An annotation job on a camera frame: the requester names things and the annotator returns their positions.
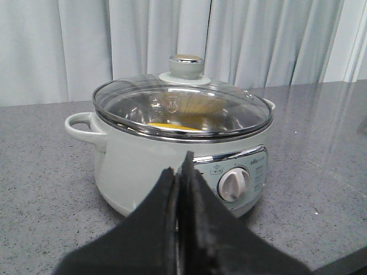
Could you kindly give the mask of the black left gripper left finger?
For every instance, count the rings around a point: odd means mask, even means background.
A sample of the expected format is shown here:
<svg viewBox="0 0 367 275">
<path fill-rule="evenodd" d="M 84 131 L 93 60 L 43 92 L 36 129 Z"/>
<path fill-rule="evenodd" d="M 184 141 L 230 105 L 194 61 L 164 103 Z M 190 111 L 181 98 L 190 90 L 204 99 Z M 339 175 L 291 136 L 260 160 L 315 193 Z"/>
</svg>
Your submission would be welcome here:
<svg viewBox="0 0 367 275">
<path fill-rule="evenodd" d="M 176 274 L 177 200 L 174 172 L 164 169 L 127 218 L 67 254 L 55 274 Z"/>
</svg>

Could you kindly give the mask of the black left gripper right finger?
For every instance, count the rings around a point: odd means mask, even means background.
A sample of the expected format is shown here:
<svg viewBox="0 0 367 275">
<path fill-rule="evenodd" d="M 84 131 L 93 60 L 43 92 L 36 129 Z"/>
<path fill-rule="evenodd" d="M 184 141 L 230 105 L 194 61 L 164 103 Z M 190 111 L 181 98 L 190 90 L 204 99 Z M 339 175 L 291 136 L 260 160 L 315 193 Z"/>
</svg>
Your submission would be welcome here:
<svg viewBox="0 0 367 275">
<path fill-rule="evenodd" d="M 311 274 L 235 218 L 194 168 L 193 156 L 187 152 L 177 176 L 182 274 Z"/>
</svg>

